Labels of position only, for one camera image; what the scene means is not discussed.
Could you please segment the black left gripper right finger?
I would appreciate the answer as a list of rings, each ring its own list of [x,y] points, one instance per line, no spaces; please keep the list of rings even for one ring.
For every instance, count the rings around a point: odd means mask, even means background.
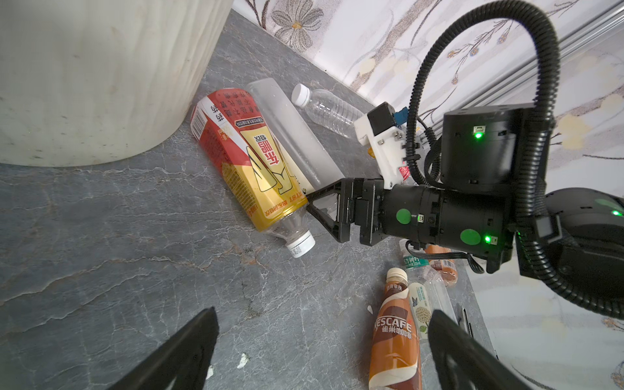
[[[432,314],[428,339],[443,389],[529,388],[441,310]]]

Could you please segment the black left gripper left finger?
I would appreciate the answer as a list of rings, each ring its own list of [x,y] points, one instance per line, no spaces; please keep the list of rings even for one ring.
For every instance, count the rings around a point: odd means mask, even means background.
[[[203,389],[219,336],[215,308],[200,311],[112,389]]]

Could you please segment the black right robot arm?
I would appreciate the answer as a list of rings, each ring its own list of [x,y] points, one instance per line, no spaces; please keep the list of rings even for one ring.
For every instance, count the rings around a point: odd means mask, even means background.
[[[623,201],[589,188],[545,190],[549,133],[531,122],[533,106],[448,112],[426,158],[440,159],[432,185],[384,187],[380,179],[342,179],[310,195],[337,197],[335,216],[308,212],[338,242],[350,228],[376,245],[385,237],[414,248],[439,245],[480,258],[488,273],[517,258],[523,276],[600,315],[623,317]]]

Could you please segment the clear green-cap bottle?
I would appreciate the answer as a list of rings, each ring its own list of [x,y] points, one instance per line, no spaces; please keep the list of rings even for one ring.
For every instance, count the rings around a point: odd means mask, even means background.
[[[406,239],[399,241],[408,276],[411,311],[420,341],[427,341],[435,310],[441,310],[451,320],[457,321],[457,318],[442,275],[427,259],[414,256],[408,250],[407,243]]]

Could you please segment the yellow red label bottle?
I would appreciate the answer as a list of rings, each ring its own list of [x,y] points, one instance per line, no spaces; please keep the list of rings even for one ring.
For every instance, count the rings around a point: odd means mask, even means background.
[[[279,237],[294,258],[315,246],[308,201],[257,103],[243,89],[200,99],[191,132],[259,232]]]

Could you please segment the frosted square clear bottle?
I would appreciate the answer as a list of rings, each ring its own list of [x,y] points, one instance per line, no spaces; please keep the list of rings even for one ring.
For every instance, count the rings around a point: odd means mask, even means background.
[[[274,79],[252,81],[245,89],[252,95],[268,128],[276,136],[284,158],[304,193],[312,193],[344,177]]]

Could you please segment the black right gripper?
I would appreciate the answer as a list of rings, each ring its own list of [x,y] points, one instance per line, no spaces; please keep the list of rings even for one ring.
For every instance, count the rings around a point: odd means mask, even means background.
[[[308,194],[307,211],[339,243],[350,240],[351,224],[360,227],[360,242],[376,245],[385,237],[408,241],[411,249],[437,245],[448,253],[430,260],[478,258],[494,273],[511,260],[514,235],[510,202],[504,198],[459,193],[428,186],[397,185],[382,180],[343,178]]]

